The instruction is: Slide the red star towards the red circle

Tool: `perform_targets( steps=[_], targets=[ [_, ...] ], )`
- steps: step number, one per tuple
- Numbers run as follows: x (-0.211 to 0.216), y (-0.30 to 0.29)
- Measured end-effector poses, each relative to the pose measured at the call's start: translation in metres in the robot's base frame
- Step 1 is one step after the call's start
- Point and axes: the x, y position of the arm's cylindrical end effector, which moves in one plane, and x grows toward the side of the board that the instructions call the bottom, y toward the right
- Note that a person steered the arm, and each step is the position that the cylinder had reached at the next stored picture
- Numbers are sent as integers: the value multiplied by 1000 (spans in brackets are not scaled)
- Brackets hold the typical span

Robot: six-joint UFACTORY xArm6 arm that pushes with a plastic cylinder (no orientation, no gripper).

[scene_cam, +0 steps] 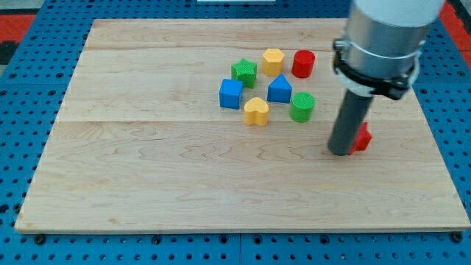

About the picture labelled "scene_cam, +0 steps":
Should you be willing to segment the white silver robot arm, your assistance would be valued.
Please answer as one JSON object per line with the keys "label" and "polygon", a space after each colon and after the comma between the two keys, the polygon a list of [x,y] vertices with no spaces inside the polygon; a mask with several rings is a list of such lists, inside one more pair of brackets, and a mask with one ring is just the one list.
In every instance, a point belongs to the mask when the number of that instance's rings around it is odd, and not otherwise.
{"label": "white silver robot arm", "polygon": [[426,35],[444,0],[353,0],[347,24],[334,40],[333,68],[362,97],[401,99],[419,75]]}

